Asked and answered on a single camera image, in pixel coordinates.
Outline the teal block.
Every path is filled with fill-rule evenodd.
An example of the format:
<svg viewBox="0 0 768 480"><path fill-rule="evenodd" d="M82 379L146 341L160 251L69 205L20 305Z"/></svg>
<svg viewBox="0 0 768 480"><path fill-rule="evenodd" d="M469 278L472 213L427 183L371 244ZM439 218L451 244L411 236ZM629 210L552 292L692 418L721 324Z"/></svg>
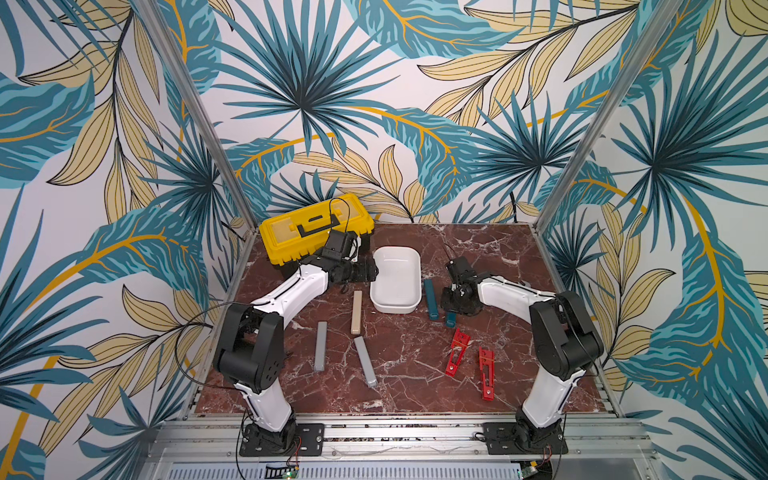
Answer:
<svg viewBox="0 0 768 480"><path fill-rule="evenodd" d="M447 312L444 324L449 329L455 329L457 325L457 316L454 312Z"/></svg>
<svg viewBox="0 0 768 480"><path fill-rule="evenodd" d="M427 302L429 319L431 321L438 321L440 314L433 281L429 278L425 278L423 280L423 287Z"/></svg>

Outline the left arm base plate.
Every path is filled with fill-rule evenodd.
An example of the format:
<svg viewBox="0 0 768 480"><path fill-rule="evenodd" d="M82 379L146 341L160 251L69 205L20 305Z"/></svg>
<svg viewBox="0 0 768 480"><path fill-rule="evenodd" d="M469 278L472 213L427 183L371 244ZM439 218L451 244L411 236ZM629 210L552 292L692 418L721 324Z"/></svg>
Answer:
<svg viewBox="0 0 768 480"><path fill-rule="evenodd" d="M280 432L271 432L247 424L241 433L238 454L249 457L278 457L289 454L299 457L319 457L324 444L323 423L301 423L289 421Z"/></svg>

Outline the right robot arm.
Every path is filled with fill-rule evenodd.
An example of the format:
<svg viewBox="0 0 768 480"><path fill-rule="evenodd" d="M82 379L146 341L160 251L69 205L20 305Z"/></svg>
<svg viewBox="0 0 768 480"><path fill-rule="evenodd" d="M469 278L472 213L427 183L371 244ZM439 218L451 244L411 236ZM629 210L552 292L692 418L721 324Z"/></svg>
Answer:
<svg viewBox="0 0 768 480"><path fill-rule="evenodd" d="M478 273L465 257L449 260L446 268L451 285L441 294L445 311L472 316L485 306L495 307L530 324L539 367L516 413L513 438L528 447L557 436L570 394L604 353L583 300L572 291L546 292Z"/></svg>

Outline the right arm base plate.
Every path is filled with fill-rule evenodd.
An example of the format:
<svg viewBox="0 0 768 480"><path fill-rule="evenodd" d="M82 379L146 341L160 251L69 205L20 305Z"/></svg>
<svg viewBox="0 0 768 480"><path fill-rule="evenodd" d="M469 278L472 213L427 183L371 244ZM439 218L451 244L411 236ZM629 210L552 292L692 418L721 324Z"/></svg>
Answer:
<svg viewBox="0 0 768 480"><path fill-rule="evenodd" d="M489 455L560 455L569 451L559 420L545 428L525 422L487 422L482 435Z"/></svg>

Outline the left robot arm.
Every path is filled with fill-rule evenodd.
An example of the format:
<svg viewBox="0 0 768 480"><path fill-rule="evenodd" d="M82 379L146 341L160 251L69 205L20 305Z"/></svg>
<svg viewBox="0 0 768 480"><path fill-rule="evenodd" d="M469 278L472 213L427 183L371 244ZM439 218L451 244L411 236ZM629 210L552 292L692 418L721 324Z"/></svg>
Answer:
<svg viewBox="0 0 768 480"><path fill-rule="evenodd" d="M248 408L243 439L264 451L286 452L297 439L296 417L279 375L285 361L284 330L333 285L371 282L372 260L360 260L361 237L332 230L326 243L298 261L296 271L265 296L227 307L213 367L232 383Z"/></svg>

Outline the white rectangular tray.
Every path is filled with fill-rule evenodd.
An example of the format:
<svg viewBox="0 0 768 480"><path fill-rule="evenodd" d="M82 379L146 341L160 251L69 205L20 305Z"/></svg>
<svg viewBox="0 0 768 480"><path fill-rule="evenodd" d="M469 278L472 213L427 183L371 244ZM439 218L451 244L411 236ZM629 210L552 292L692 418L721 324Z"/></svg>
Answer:
<svg viewBox="0 0 768 480"><path fill-rule="evenodd" d="M422 298L421 257L413 248L384 246L373 254L378 268L370 285L370 299L378 312L404 315L413 312Z"/></svg>

